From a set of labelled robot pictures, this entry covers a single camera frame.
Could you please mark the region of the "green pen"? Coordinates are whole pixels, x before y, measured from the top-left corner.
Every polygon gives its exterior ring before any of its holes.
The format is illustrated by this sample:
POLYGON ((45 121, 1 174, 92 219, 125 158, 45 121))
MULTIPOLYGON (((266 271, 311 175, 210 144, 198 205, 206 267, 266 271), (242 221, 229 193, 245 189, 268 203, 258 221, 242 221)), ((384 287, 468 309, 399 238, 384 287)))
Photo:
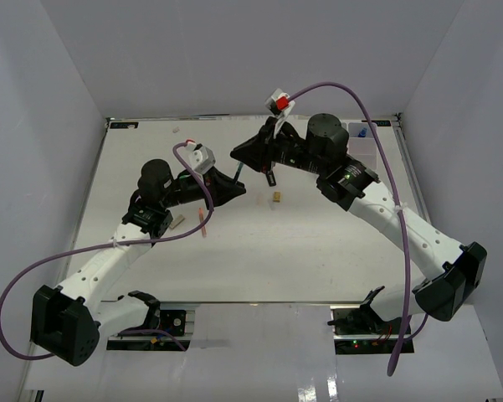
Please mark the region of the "green pen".
POLYGON ((234 182, 235 183, 238 182, 239 176, 240 176, 240 174, 241 174, 241 172, 243 170, 243 167, 244 167, 244 164, 241 163, 241 162, 239 162, 237 170, 236 170, 236 173, 234 174, 234 182))

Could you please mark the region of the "orange black highlighter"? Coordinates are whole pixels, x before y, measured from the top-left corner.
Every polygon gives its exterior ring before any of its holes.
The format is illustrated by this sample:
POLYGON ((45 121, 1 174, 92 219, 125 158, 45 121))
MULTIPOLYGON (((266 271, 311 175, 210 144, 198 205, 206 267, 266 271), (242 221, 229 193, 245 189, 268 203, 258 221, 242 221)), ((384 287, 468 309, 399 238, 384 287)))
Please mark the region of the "orange black highlighter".
POLYGON ((275 174, 272 170, 269 170, 265 173, 268 185, 270 187, 274 187, 276 185, 276 179, 275 179, 275 174))

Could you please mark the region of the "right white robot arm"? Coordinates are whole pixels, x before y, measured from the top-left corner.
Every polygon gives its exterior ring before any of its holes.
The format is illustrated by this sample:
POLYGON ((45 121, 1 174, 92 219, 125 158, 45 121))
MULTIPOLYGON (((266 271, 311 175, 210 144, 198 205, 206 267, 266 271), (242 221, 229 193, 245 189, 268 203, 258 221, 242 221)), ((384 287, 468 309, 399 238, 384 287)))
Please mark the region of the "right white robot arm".
POLYGON ((450 321, 480 284, 486 249, 477 242, 463 245, 411 209, 399 208, 378 175, 349 154, 349 139, 331 114, 313 115, 304 137, 290 123, 279 125, 270 117, 230 156, 258 173, 281 164, 316 174, 323 196, 408 251, 424 279, 408 290, 380 286, 370 291, 356 315, 368 332, 379 334, 402 315, 426 313, 450 321))

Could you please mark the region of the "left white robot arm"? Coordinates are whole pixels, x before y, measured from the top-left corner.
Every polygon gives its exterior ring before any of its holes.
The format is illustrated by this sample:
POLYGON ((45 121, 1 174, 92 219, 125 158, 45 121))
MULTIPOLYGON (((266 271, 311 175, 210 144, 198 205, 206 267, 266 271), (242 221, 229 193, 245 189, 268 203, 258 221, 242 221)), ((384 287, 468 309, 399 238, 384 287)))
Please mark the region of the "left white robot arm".
POLYGON ((75 367, 90 357, 103 337, 161 330, 161 303, 154 296, 131 291, 109 304, 103 300, 164 235, 172 222, 170 209, 200 199, 221 206, 246 192, 243 183, 215 167, 196 180, 186 171, 172 175, 162 159, 143 165, 137 186, 107 248, 56 287, 42 286, 33 297, 32 341, 75 367))

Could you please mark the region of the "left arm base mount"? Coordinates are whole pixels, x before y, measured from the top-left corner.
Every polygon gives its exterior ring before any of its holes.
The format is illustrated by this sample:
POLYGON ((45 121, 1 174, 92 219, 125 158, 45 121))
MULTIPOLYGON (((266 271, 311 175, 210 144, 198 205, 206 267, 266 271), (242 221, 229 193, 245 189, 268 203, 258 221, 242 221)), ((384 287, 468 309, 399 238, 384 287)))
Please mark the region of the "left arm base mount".
POLYGON ((185 352, 194 329, 193 310, 160 310, 158 324, 149 330, 125 330, 106 343, 107 351, 127 352, 185 352))

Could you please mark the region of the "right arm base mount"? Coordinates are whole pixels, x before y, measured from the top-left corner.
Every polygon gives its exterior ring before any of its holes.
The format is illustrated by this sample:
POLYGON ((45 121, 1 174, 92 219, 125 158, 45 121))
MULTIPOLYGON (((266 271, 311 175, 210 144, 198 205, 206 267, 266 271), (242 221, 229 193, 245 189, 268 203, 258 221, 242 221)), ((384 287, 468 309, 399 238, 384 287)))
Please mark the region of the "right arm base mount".
POLYGON ((385 355, 396 346, 401 322, 400 317, 388 322, 364 317, 359 306, 333 306, 327 325, 337 356, 385 355))

